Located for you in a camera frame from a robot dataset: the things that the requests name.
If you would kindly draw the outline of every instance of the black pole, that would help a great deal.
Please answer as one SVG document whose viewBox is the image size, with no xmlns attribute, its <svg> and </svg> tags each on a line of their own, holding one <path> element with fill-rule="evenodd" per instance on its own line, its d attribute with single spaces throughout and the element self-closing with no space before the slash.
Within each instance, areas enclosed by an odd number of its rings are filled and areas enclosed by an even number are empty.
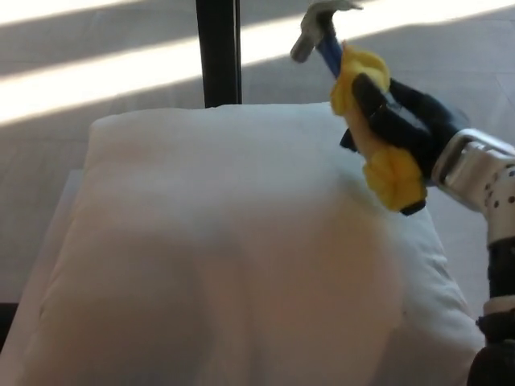
<svg viewBox="0 0 515 386">
<path fill-rule="evenodd" d="M 196 0 L 206 108 L 241 104 L 240 0 Z"/>
</svg>

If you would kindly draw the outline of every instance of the white pillow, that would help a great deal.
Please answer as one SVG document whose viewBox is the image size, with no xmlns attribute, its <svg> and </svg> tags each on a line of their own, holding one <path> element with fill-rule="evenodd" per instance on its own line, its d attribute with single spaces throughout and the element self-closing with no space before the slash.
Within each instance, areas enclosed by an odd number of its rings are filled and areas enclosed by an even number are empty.
<svg viewBox="0 0 515 386">
<path fill-rule="evenodd" d="M 385 211 L 326 104 L 91 131 L 19 385 L 465 385 L 483 338 L 423 211 Z"/>
</svg>

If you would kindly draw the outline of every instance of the yellow rag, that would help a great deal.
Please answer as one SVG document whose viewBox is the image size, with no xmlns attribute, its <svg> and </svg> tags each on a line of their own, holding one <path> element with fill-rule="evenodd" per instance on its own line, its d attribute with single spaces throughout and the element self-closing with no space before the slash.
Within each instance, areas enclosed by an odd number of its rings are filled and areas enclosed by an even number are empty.
<svg viewBox="0 0 515 386">
<path fill-rule="evenodd" d="M 426 198 L 422 172 L 409 151 L 391 146 L 370 129 L 352 95 L 352 82 L 361 73 L 388 91 L 390 74 L 384 60 L 344 43 L 340 76 L 331 92 L 332 111 L 345 118 L 356 148 L 367 161 L 363 172 L 369 188 L 389 210 L 401 211 Z"/>
</svg>

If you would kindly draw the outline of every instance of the sunlight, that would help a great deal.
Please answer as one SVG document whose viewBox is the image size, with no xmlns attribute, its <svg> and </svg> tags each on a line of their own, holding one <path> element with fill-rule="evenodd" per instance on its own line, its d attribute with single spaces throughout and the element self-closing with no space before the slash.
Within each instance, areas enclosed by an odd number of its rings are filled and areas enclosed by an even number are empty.
<svg viewBox="0 0 515 386">
<path fill-rule="evenodd" d="M 71 14 L 82 10 L 92 10 L 104 6 L 114 6 L 139 2 L 140 0 L 11 0 L 2 2 L 0 27 L 28 22 L 38 18 Z"/>
<path fill-rule="evenodd" d="M 376 0 L 363 10 L 333 17 L 339 39 L 352 39 L 412 24 L 444 23 L 500 10 L 515 0 Z M 241 62 L 255 64 L 288 55 L 299 37 L 303 14 L 257 26 L 241 33 Z"/>
<path fill-rule="evenodd" d="M 76 0 L 74 4 L 109 0 Z M 340 38 L 416 23 L 442 23 L 498 10 L 515 0 L 377 0 L 335 16 Z M 243 66 L 284 57 L 299 37 L 302 15 L 243 27 Z M 0 78 L 0 123 L 8 124 L 200 77 L 198 39 L 183 39 Z"/>
</svg>

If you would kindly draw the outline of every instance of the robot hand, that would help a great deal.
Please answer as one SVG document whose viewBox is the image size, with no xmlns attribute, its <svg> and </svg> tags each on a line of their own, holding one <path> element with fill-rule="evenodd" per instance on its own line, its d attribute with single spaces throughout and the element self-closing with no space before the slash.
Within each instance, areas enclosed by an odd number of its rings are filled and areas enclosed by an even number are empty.
<svg viewBox="0 0 515 386">
<path fill-rule="evenodd" d="M 382 92 L 365 74 L 352 84 L 352 94 L 371 130 L 388 143 L 407 149 L 423 176 L 431 182 L 431 171 L 447 143 L 470 127 L 464 113 L 396 80 Z M 350 131 L 341 143 L 356 151 Z"/>
</svg>

